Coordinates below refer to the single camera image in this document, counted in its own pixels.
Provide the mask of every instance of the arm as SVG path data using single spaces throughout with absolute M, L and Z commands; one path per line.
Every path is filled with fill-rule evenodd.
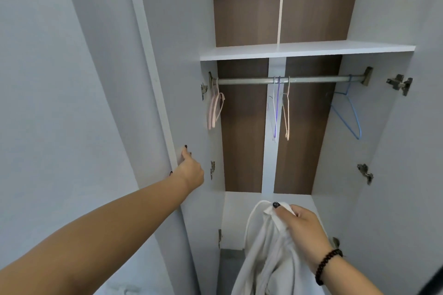
M 1 270 L 0 292 L 93 294 L 203 183 L 200 164 L 182 155 L 167 179 L 74 220 Z
M 287 224 L 292 239 L 315 273 L 332 247 L 316 214 L 297 205 L 291 205 L 291 209 L 297 216 L 282 206 L 275 212 Z M 333 295 L 381 295 L 371 281 L 340 256 L 333 257 L 326 264 L 322 281 Z

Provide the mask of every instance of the closet rod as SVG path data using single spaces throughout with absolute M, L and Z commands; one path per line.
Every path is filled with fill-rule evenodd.
M 349 82 L 349 76 L 312 76 L 312 77 L 291 77 L 291 83 L 337 83 Z M 352 82 L 363 82 L 366 75 L 352 75 Z M 239 84 L 277 84 L 278 77 L 265 78 L 219 78 L 219 85 L 239 85 Z M 280 77 L 280 83 L 288 83 L 288 77 Z

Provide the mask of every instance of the white shelf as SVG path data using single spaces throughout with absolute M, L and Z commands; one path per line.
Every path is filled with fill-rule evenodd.
M 415 46 L 361 41 L 319 41 L 289 44 L 218 47 L 200 55 L 200 61 L 259 59 L 267 57 L 413 52 Z

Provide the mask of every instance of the bracelet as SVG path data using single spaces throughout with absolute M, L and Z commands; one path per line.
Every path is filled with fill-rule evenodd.
M 341 257 L 343 257 L 343 252 L 341 250 L 339 250 L 338 248 L 329 252 L 328 254 L 326 254 L 326 257 L 324 257 L 322 262 L 318 265 L 317 272 L 315 273 L 315 281 L 317 282 L 317 284 L 319 286 L 324 285 L 323 281 L 320 280 L 320 277 L 322 276 L 324 267 L 329 262 L 329 260 L 331 260 L 336 255 L 340 255 Z

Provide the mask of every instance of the hand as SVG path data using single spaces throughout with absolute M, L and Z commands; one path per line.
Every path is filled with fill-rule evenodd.
M 291 209 L 296 216 L 282 206 L 275 212 L 288 226 L 292 240 L 302 251 L 310 270 L 315 273 L 323 258 L 333 248 L 316 214 L 298 205 L 291 205 Z
M 182 149 L 182 156 L 185 160 L 175 169 L 171 176 L 182 179 L 189 192 L 191 192 L 203 184 L 205 172 L 202 166 L 188 153 L 186 147 Z

